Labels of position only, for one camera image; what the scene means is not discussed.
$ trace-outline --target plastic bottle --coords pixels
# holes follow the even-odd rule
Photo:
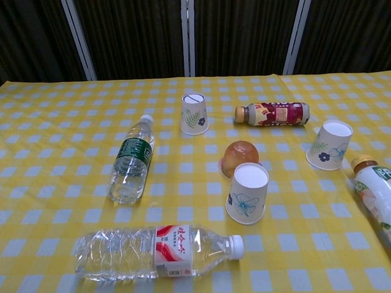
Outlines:
[[[391,170],[367,154],[356,157],[351,166],[356,174],[354,187],[391,241]]]
[[[252,103],[235,108],[235,122],[254,126],[304,125],[309,118],[306,103]]]
[[[153,118],[143,115],[126,135],[111,170],[113,201],[133,204],[141,197],[154,146],[152,124]]]
[[[198,225],[101,230],[81,238],[75,272],[95,281],[198,276],[243,254],[241,236]]]

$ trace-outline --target empty bottle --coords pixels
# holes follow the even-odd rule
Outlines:
[[[101,230],[81,238],[75,271],[95,281],[198,276],[243,254],[241,236],[202,226]]]
[[[153,118],[141,116],[126,135],[111,170],[109,197],[118,203],[135,203],[142,195],[153,152]]]

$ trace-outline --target fern print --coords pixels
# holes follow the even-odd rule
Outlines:
[[[195,125],[197,125],[197,123],[199,122],[200,120],[200,117],[201,117],[201,113],[198,111],[194,114],[192,113],[188,113],[187,111],[185,111],[185,113],[187,114],[185,116],[185,121],[186,121],[186,124],[190,127],[190,128],[194,128]]]
[[[316,153],[321,153],[326,150],[328,143],[324,142],[314,142],[311,146],[311,155],[313,156]]]

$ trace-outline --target table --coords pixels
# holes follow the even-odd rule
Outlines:
[[[180,132],[180,99],[206,96],[210,128]],[[237,105],[302,101],[305,127],[233,123]],[[106,198],[109,171],[128,128],[155,119],[156,145],[135,206]],[[343,168],[315,170],[304,151],[322,122],[354,134]],[[251,292],[391,290],[390,247],[353,191],[349,162],[368,153],[391,165],[391,71],[313,76],[6,82],[0,87],[0,291]],[[230,184],[217,171],[225,148],[252,142],[268,169],[264,218],[234,222]],[[74,275],[84,233],[110,227],[199,223],[243,235],[246,254],[196,278],[98,284]]]

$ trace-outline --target paper cup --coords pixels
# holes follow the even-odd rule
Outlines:
[[[324,122],[311,149],[305,154],[307,161],[322,170],[338,170],[342,165],[352,134],[352,127],[342,121]]]
[[[205,97],[200,93],[182,96],[181,130],[192,136],[208,130]]]
[[[243,163],[235,169],[225,208],[240,224],[257,223],[265,211],[269,174],[256,163]]]

